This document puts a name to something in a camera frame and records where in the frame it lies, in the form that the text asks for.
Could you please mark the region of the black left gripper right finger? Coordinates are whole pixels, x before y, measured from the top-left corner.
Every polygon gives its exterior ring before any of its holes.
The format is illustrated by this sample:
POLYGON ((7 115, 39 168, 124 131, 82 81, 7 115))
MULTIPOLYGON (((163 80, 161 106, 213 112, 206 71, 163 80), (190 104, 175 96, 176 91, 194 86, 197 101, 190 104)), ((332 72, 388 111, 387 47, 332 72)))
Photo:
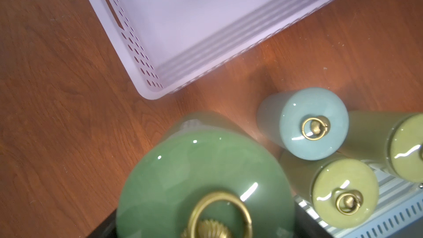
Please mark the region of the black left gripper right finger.
POLYGON ((333 238, 298 204, 295 203, 295 238, 333 238))

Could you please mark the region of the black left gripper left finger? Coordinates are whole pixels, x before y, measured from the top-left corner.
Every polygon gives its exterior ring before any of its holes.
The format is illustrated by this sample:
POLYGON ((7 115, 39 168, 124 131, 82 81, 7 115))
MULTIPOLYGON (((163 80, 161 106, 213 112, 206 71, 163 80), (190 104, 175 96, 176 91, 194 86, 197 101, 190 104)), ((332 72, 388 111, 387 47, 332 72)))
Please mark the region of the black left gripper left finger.
POLYGON ((116 209, 87 238, 118 238, 116 231, 116 209))

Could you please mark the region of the dark green canister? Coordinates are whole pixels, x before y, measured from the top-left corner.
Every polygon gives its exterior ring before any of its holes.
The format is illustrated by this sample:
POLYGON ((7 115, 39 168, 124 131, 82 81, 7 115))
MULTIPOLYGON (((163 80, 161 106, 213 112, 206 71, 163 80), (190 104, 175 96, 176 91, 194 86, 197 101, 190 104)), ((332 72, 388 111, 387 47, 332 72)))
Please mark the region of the dark green canister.
POLYGON ((291 238, 295 209, 276 158, 215 112, 175 123, 134 167, 121 192, 120 238, 291 238))

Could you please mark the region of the light blue canister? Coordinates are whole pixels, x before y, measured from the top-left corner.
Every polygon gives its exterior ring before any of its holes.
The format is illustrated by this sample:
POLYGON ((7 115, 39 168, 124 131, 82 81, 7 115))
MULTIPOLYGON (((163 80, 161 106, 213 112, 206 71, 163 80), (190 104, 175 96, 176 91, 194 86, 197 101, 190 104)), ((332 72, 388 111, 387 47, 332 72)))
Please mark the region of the light blue canister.
POLYGON ((349 115, 343 101, 328 89, 312 87, 265 98, 257 126, 270 141, 305 160, 321 160, 345 141, 349 115))

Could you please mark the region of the yellow-green canister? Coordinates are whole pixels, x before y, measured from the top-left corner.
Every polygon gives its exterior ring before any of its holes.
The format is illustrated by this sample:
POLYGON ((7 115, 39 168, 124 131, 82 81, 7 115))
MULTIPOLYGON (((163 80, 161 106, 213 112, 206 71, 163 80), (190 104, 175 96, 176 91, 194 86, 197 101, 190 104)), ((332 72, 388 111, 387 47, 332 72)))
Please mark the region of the yellow-green canister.
POLYGON ((421 112, 350 111, 342 154, 400 179, 423 181, 421 112))
POLYGON ((327 224, 349 229, 367 221, 378 204, 378 180, 365 163, 340 153, 309 161, 284 151, 280 160, 293 192, 327 224))

